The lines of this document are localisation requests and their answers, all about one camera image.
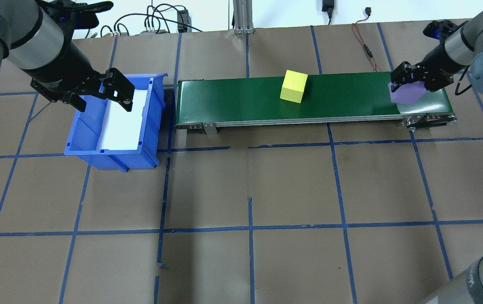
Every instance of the conveyor belt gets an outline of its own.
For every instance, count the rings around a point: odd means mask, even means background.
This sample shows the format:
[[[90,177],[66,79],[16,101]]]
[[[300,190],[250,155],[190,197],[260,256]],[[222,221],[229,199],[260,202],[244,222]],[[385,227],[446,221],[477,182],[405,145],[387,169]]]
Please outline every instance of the conveyor belt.
[[[389,96],[389,74],[309,75],[301,104],[279,98],[284,77],[182,81],[176,127],[213,129],[405,119],[409,114],[431,114],[429,119],[453,115],[444,90],[428,92],[413,106],[398,107]]]

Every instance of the blue plastic bin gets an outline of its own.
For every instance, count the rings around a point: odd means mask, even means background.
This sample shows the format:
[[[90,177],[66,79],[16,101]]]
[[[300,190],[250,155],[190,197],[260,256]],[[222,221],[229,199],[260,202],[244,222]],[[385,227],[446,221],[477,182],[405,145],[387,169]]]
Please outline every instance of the blue plastic bin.
[[[159,164],[157,143],[164,102],[163,77],[161,74],[126,75],[137,90],[146,90],[146,103],[136,150],[97,150],[103,128],[103,117],[108,100],[93,96],[82,96],[87,102],[85,112],[76,112],[67,139],[65,155],[75,155],[97,169],[153,169]]]

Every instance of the white insert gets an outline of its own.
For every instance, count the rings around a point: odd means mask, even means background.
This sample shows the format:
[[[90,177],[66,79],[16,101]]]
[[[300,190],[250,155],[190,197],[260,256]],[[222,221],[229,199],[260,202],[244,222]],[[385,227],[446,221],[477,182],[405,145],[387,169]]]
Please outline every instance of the white insert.
[[[130,112],[125,111],[117,102],[108,100],[97,150],[138,149],[146,97],[147,90],[135,90],[133,109]]]

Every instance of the power adapter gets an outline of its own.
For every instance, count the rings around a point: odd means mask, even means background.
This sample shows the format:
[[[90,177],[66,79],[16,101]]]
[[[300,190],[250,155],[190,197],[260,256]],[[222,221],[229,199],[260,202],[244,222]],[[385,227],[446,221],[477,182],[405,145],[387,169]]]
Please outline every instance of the power adapter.
[[[178,33],[187,33],[191,32],[190,27],[186,27],[186,25],[191,25],[191,16],[189,16],[188,10],[180,10],[178,13]]]
[[[335,8],[335,0],[322,0],[322,11],[328,12],[328,17],[331,18]]]

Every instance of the robotic arm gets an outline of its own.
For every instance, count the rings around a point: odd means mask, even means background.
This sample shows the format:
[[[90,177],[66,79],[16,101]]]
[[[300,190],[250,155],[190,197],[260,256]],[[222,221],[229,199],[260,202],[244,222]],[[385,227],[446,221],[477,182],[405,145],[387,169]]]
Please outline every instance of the robotic arm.
[[[433,21],[423,33],[440,40],[440,44],[421,62],[405,61],[392,71],[391,91],[421,81],[425,89],[434,92],[452,84],[453,75],[471,65],[471,84],[483,94],[483,11],[459,26]],[[483,257],[420,303],[483,304]]]
[[[454,25],[433,21],[423,33],[437,38],[440,44],[417,64],[405,61],[391,73],[395,92],[402,85],[422,81],[431,92],[453,83],[453,75],[472,67],[472,86],[483,94],[483,11],[471,21]]]
[[[4,58],[30,75],[31,87],[51,102],[61,100],[84,112],[79,95],[93,95],[132,109],[134,85],[117,69],[93,70],[72,42],[75,29],[91,29],[95,13],[112,2],[74,3],[71,0],[0,0],[0,65]]]

